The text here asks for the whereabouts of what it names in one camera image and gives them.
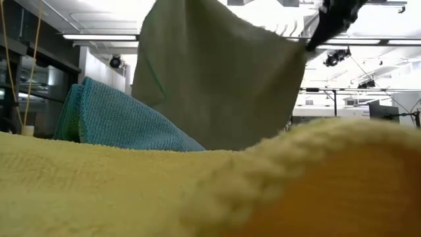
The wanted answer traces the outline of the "black computer monitor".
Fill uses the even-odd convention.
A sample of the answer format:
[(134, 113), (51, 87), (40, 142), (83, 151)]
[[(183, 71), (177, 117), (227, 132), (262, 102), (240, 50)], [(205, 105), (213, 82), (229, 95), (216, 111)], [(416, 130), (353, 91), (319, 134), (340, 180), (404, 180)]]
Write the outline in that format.
[(368, 106), (371, 119), (400, 122), (399, 109), (397, 107), (380, 105), (379, 100), (369, 103)]

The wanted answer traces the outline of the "distant black metal frame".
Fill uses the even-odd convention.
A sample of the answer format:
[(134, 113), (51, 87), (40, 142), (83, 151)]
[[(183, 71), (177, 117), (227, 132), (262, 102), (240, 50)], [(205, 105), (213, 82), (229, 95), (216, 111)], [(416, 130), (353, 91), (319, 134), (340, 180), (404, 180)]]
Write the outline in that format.
[(369, 104), (396, 105), (397, 93), (420, 90), (396, 88), (301, 88), (294, 117), (368, 117)]

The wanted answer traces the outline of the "light green microfiber towel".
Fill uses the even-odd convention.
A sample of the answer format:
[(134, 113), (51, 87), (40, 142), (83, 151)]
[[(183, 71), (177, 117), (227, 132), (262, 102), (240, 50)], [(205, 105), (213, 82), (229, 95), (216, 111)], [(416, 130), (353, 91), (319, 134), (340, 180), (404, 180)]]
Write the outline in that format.
[(244, 149), (284, 129), (306, 61), (303, 43), (218, 0), (156, 0), (139, 35), (132, 96), (207, 149)]

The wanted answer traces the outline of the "dark glass partition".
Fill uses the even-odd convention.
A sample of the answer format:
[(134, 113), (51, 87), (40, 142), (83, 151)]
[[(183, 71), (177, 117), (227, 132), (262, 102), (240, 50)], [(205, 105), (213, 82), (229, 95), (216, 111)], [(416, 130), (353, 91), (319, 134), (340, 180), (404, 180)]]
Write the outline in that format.
[(80, 48), (63, 38), (75, 25), (53, 8), (57, 0), (0, 0), (0, 131), (22, 124), (50, 138), (71, 85)]

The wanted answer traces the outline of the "yellow microfiber towel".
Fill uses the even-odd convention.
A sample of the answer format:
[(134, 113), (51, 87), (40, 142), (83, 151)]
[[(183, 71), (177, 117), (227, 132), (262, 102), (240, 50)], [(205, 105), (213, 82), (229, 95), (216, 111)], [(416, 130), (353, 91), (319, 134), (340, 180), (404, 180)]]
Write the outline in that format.
[(0, 133), (0, 237), (421, 237), (421, 130), (331, 118), (182, 153)]

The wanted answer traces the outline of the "light blue microfiber towel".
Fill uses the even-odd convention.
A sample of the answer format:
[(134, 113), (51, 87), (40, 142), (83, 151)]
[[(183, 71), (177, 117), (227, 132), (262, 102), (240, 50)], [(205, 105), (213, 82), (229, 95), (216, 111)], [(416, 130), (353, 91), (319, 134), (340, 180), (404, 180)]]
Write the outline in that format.
[(72, 85), (53, 138), (124, 149), (205, 149), (156, 110), (89, 77)]

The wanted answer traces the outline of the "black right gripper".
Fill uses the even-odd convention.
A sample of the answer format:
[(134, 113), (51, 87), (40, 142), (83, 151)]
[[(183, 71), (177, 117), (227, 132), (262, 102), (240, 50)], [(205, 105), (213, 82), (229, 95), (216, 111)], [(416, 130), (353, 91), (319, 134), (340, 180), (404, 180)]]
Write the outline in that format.
[(319, 45), (329, 40), (332, 31), (348, 30), (358, 18), (359, 10), (368, 0), (322, 0), (319, 6), (319, 22), (305, 49), (314, 51)]

